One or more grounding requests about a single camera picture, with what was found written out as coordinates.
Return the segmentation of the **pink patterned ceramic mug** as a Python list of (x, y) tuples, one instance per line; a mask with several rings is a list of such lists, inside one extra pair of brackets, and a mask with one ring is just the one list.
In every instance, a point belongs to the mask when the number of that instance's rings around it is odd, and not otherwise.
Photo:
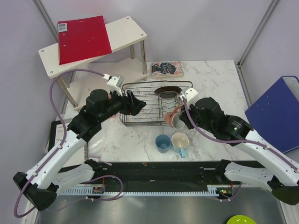
[(172, 128), (180, 130), (185, 126), (185, 123), (179, 119), (181, 115), (180, 106), (177, 106), (172, 112), (167, 112), (163, 119)]

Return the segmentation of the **light blue ceramic mug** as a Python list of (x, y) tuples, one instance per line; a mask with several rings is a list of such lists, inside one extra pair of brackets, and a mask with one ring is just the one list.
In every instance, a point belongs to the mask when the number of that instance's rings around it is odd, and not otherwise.
[(180, 155), (181, 158), (186, 157), (185, 149), (189, 145), (189, 139), (184, 133), (175, 133), (171, 138), (173, 152)]

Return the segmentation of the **small blue cup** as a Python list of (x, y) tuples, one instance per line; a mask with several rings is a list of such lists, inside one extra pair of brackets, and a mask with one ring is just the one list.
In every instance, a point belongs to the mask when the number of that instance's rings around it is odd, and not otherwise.
[(155, 145), (160, 153), (167, 153), (172, 145), (170, 136), (165, 134), (157, 136), (155, 139)]

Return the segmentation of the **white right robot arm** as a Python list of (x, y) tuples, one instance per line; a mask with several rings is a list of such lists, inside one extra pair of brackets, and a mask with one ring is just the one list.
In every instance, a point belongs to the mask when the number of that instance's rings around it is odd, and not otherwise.
[(222, 159), (214, 171), (218, 183), (247, 183), (271, 192), (288, 205), (299, 203), (297, 162), (279, 152), (242, 118), (224, 114), (213, 98), (202, 98), (195, 104), (186, 95), (179, 98), (183, 102), (179, 119), (188, 129), (196, 129), (213, 142), (235, 147), (262, 165), (252, 168)]

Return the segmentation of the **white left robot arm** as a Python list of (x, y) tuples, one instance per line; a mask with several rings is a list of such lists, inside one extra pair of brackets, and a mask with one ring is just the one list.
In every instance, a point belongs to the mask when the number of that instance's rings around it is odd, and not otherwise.
[(94, 160), (60, 173), (63, 165), (102, 129), (102, 123), (117, 113), (136, 116), (146, 102), (137, 99), (132, 91), (118, 95), (95, 89), (86, 98), (86, 105), (67, 126), (63, 138), (33, 168), (17, 172), (13, 181), (21, 196), (25, 196), (38, 211), (50, 207), (58, 195), (77, 184), (99, 183), (103, 173)]

